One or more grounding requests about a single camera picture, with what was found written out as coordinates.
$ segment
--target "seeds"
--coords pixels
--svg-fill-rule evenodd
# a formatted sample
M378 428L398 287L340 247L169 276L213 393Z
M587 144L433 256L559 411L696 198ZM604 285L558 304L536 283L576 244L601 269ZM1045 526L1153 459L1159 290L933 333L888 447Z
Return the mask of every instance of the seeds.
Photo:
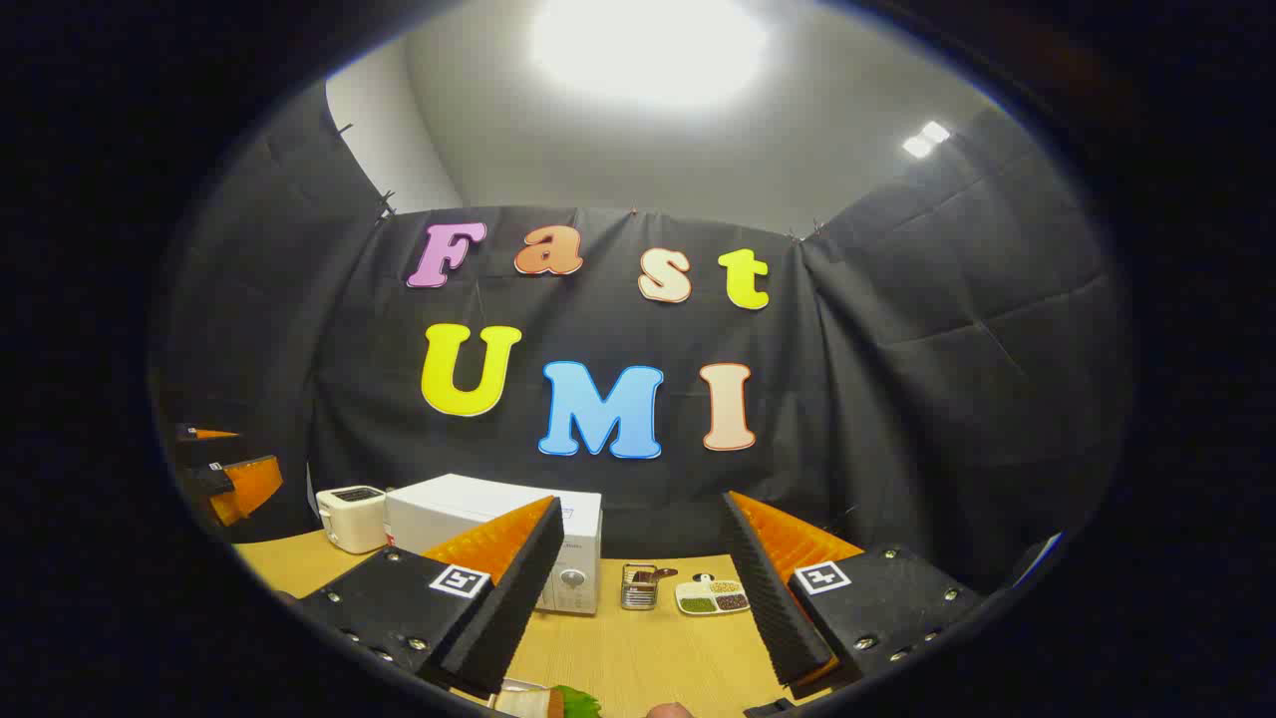
M720 596L717 597L718 608L722 611L732 611L735 608L744 608L749 606L749 601L744 598L743 594Z
M684 598L679 602L688 613L712 613L713 602L707 598Z

